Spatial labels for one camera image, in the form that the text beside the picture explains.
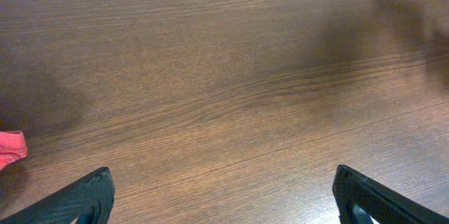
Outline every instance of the black object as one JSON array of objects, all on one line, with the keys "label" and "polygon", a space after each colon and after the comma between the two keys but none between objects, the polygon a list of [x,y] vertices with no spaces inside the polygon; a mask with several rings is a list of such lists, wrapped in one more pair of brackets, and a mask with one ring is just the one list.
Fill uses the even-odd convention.
[{"label": "black object", "polygon": [[102,167],[52,195],[28,206],[0,224],[107,223],[114,204],[114,184],[109,168]]},{"label": "black object", "polygon": [[342,224],[358,223],[449,223],[446,218],[379,184],[371,178],[339,165],[333,194]]}]

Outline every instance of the wooden surface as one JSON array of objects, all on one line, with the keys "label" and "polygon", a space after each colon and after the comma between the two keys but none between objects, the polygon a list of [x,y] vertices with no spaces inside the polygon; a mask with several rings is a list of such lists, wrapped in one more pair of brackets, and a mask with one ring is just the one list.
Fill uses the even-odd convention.
[{"label": "wooden surface", "polygon": [[338,164],[449,216],[445,5],[400,1],[1,0],[0,217],[108,166],[110,223],[337,223]]}]

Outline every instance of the pink sock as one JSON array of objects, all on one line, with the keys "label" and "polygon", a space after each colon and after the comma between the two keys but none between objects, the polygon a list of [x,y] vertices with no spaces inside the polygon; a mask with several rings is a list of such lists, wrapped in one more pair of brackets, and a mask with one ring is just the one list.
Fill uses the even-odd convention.
[{"label": "pink sock", "polygon": [[0,132],[0,170],[27,156],[28,149],[21,131]]}]

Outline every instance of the black plastic part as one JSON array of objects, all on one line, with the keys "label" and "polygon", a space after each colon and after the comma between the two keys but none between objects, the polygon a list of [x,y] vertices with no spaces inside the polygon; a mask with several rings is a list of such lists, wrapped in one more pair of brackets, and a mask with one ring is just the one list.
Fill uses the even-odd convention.
[{"label": "black plastic part", "polygon": [[107,223],[114,205],[109,168],[102,167],[52,195],[28,206],[0,224]]},{"label": "black plastic part", "polygon": [[446,218],[379,184],[371,178],[339,165],[333,194],[340,211],[340,222],[373,223],[449,223]]}]

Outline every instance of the pink cloth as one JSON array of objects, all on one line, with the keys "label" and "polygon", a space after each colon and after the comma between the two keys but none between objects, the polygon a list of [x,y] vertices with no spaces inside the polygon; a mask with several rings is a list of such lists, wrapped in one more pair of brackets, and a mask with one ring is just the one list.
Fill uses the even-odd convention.
[{"label": "pink cloth", "polygon": [[0,170],[27,154],[25,137],[21,131],[0,132]]}]

